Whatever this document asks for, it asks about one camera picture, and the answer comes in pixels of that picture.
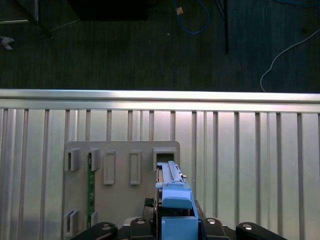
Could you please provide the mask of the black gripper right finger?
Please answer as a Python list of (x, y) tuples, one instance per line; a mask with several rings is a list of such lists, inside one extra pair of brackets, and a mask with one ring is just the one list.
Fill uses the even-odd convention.
[(233, 230), (217, 218), (206, 217), (198, 201), (195, 206), (198, 213), (199, 240), (285, 240), (277, 233), (253, 222), (241, 222)]

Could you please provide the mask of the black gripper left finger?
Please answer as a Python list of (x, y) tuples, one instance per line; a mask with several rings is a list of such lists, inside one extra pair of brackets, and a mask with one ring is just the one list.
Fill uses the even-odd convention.
[(128, 218), (125, 225), (118, 228), (111, 222), (100, 222), (77, 235), (78, 240), (154, 240), (155, 200), (146, 198), (142, 217)]

